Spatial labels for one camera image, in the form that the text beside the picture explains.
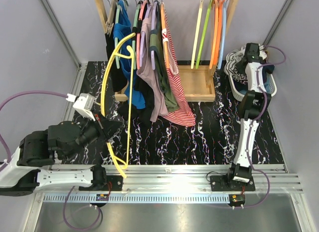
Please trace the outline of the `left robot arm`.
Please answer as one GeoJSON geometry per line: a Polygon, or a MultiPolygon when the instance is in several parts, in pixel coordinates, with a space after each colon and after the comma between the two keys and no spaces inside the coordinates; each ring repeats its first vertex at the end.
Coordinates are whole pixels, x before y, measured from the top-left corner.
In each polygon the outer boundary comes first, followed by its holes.
{"type": "Polygon", "coordinates": [[[85,151],[97,140],[107,142],[121,128],[122,123],[96,115],[81,124],[63,121],[44,131],[34,131],[21,140],[20,145],[0,168],[0,194],[20,197],[41,190],[78,187],[81,191],[101,191],[108,186],[107,173],[101,165],[88,169],[52,171],[47,166],[55,160],[69,160],[85,151]]]}

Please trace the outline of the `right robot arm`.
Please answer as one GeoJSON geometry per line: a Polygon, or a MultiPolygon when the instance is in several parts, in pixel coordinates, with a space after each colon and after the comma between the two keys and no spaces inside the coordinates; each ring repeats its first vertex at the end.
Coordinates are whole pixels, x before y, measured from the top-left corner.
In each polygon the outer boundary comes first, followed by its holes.
{"type": "Polygon", "coordinates": [[[252,152],[256,131],[260,119],[271,100],[264,86],[260,46],[257,43],[246,44],[241,60],[237,63],[237,70],[247,76],[247,92],[239,104],[240,138],[234,161],[227,172],[226,186],[232,190],[241,190],[253,185],[252,152]]]}

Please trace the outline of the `black white striped tank top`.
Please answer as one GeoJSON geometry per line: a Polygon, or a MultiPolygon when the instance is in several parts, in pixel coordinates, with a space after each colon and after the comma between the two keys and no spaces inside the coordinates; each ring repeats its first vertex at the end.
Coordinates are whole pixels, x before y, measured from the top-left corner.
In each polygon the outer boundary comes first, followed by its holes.
{"type": "Polygon", "coordinates": [[[224,73],[231,76],[234,82],[248,85],[247,75],[245,72],[240,72],[236,65],[244,57],[246,46],[242,46],[240,50],[235,49],[226,56],[226,64],[224,66],[224,73]]]}

